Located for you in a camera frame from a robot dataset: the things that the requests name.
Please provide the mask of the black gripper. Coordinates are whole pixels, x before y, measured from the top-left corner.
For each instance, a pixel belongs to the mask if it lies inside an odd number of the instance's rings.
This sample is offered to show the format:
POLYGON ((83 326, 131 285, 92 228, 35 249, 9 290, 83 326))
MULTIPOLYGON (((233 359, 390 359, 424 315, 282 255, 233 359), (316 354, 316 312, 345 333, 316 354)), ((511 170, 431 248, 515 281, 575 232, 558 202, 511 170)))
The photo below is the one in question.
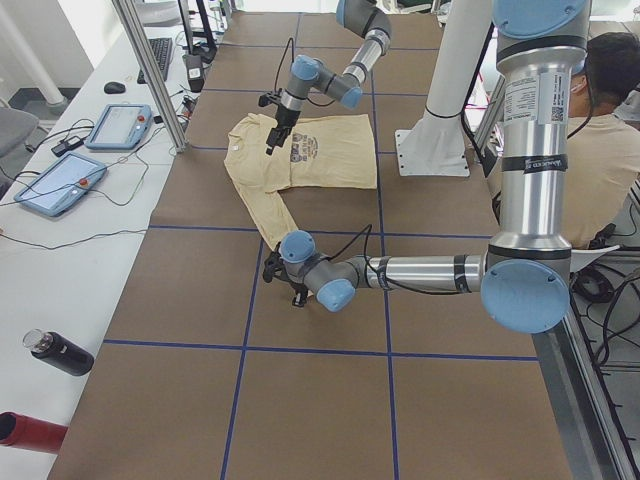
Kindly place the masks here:
POLYGON ((308 297, 309 290, 304 284, 291 282, 290 286, 294 290, 294 297, 292 300, 293 306, 304 306, 308 297))
POLYGON ((272 155, 276 147, 283 147, 285 141, 291 134, 291 130, 296 126, 301 111, 290 109, 284 105, 279 105, 276 110, 275 119, 277 126, 272 128, 266 140, 266 154, 272 155))

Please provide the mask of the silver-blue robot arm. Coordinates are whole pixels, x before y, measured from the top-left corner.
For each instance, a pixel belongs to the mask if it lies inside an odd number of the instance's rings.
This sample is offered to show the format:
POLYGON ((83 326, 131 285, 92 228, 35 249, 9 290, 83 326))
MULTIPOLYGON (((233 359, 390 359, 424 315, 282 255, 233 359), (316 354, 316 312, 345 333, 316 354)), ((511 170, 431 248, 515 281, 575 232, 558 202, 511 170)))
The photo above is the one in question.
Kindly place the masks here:
POLYGON ((305 54, 297 55, 289 70, 285 87, 264 93, 259 105, 277 106, 276 125, 266 139, 266 153, 271 155, 293 133, 309 94, 315 90, 342 106, 355 108, 363 95, 363 85, 375 63, 387 54, 392 39, 391 22, 374 1, 340 1, 336 21, 362 39, 362 44, 341 71, 305 54))
MULTIPOLYGON (((299 187, 286 190, 283 200, 319 248, 342 260, 361 254, 480 254, 498 230, 480 166, 470 164, 463 177, 399 172, 394 135, 418 117, 442 30, 426 14, 394 15, 391 24, 390 52, 375 68, 364 100, 378 144, 376 188, 299 187)), ((476 293, 361 289, 332 313, 315 300, 294 307, 290 289, 279 282, 262 284, 257 293, 250 341, 315 350, 521 356, 532 351, 525 335, 487 315, 476 293)))

